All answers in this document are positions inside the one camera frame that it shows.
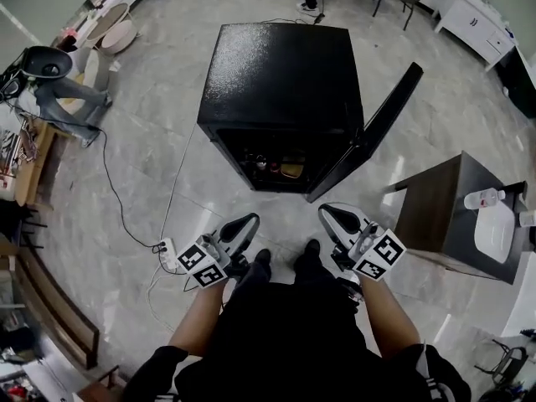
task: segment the sleeve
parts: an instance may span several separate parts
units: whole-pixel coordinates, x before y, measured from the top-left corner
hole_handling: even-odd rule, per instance
[[[7,103],[0,103],[0,129],[19,134],[22,127],[17,112]]]
[[[416,344],[389,360],[392,371],[411,387],[414,400],[471,402],[471,389],[431,345]]]
[[[188,353],[180,348],[160,347],[128,382],[121,400],[124,402],[132,400],[153,402],[157,396],[166,394],[171,388],[178,363],[187,356]]]

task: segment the wooden side table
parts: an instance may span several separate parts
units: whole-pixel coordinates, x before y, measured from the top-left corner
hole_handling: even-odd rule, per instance
[[[63,137],[71,137],[71,135],[39,119],[36,119],[34,124],[38,132],[35,145],[39,150],[39,155],[32,162],[24,161],[18,169],[17,178],[15,179],[15,200],[21,207],[28,204],[51,209],[50,205],[41,204],[36,201],[39,179],[47,156],[49,155],[54,135]]]

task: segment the power strip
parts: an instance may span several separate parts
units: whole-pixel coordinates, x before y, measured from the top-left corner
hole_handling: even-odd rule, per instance
[[[164,238],[160,241],[160,254],[163,258],[163,262],[170,270],[176,270],[178,268],[177,251],[175,250],[175,244],[170,238]]]

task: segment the white cabinet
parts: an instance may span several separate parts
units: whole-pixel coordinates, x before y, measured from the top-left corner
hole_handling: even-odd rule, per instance
[[[471,46],[490,70],[515,46],[501,16],[482,0],[443,0],[435,15],[441,15],[435,32],[446,28]]]

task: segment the white cable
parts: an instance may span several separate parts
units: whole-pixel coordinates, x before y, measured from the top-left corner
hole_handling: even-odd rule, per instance
[[[184,153],[183,153],[183,157],[181,158],[181,162],[180,164],[178,165],[178,170],[177,170],[177,174],[175,174],[175,179],[173,180],[173,187],[171,189],[171,193],[169,195],[169,202],[167,203],[167,209],[166,209],[166,215],[164,216],[164,221],[162,223],[162,230],[160,231],[160,240],[162,239],[163,235],[164,235],[164,228],[166,227],[166,222],[168,221],[168,215],[169,215],[169,209],[171,208],[171,202],[173,201],[173,194],[175,193],[175,186],[177,185],[177,180],[178,180],[178,174],[181,172],[181,169],[183,168],[183,164],[184,164],[184,159],[186,158],[186,152],[188,151],[188,146],[190,146],[190,141],[192,140],[192,137],[193,137],[193,132],[195,131],[195,126],[193,127],[193,130],[192,132],[190,133],[190,137],[188,138],[188,141],[186,142],[186,147],[184,148]],[[151,290],[154,288],[154,286],[157,285],[157,283],[162,279],[162,278],[165,278],[165,277],[173,277],[171,275],[169,276],[160,276],[156,279],[156,281],[154,280],[154,277],[156,276],[156,274],[158,273],[158,270],[160,270],[162,266],[160,265],[160,263],[158,264],[158,267],[157,269],[152,273],[152,278],[151,278],[151,283],[149,283],[149,287],[147,288],[147,292],[145,294],[145,299],[147,301],[147,305],[149,306],[149,310],[151,311],[151,315],[152,317],[159,323],[161,324],[162,326],[164,326],[169,332],[175,332],[175,329],[173,329],[171,326],[169,326],[166,322],[164,322],[160,317],[158,317],[158,315],[155,313],[155,311],[152,309],[152,305],[151,305]]]
[[[167,203],[168,207],[166,209],[166,215],[164,216],[164,221],[162,223],[162,230],[160,231],[160,240],[162,239],[162,237],[164,235],[164,228],[166,226],[166,222],[168,221],[167,216],[169,214],[169,209],[171,208],[171,202],[173,201],[173,194],[175,193],[175,186],[177,185],[178,174],[181,172],[181,168],[183,167],[184,158],[186,157],[186,152],[188,151],[188,146],[190,146],[190,141],[192,140],[194,131],[195,131],[195,126],[193,127],[193,130],[190,133],[190,137],[189,137],[188,141],[186,142],[186,147],[184,148],[183,158],[181,159],[181,163],[178,165],[177,174],[175,174],[175,180],[173,180],[173,187],[171,189],[171,195],[169,195],[169,203]]]
[[[145,293],[145,300],[147,301],[147,305],[149,306],[149,310],[151,311],[152,317],[162,326],[164,326],[169,332],[174,332],[174,329],[168,325],[166,322],[160,319],[158,315],[155,313],[155,311],[152,309],[151,305],[151,290],[154,288],[154,286],[157,285],[157,283],[162,279],[166,277],[173,277],[171,275],[169,276],[159,276],[156,280],[154,280],[154,277],[156,274],[160,271],[160,264],[158,264],[157,269],[152,274],[151,283],[149,283],[149,287],[147,288],[147,292]]]

